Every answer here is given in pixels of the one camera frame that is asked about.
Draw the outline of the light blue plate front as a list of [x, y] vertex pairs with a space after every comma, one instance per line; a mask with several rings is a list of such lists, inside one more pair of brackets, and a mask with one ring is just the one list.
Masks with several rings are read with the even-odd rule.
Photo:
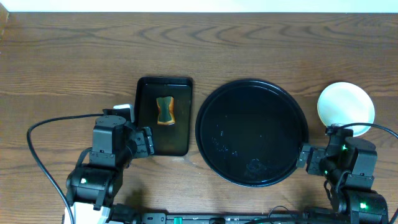
[[317, 112], [325, 126], [373, 123], [376, 116], [370, 96], [359, 86], [348, 82], [328, 85], [318, 98]]

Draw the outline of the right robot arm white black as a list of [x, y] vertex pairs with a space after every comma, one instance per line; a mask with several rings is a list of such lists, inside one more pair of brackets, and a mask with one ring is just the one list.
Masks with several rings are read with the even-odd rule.
[[386, 199], [372, 189], [377, 161], [373, 143], [355, 137], [332, 137], [327, 147], [304, 144], [297, 167], [324, 176], [332, 209], [310, 208], [307, 217], [340, 223], [388, 223]]

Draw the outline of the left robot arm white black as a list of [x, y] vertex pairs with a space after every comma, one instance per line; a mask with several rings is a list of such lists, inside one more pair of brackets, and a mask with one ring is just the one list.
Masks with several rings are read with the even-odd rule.
[[151, 128], [137, 128], [122, 116], [96, 119], [93, 145], [85, 149], [67, 178], [64, 223], [141, 223], [139, 212], [114, 199], [133, 159], [154, 153]]

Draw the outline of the orange green scrub sponge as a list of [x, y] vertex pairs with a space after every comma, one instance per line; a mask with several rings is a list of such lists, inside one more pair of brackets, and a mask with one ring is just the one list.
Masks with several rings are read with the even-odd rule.
[[156, 99], [158, 108], [158, 125], [175, 124], [174, 98], [172, 96], [159, 97]]

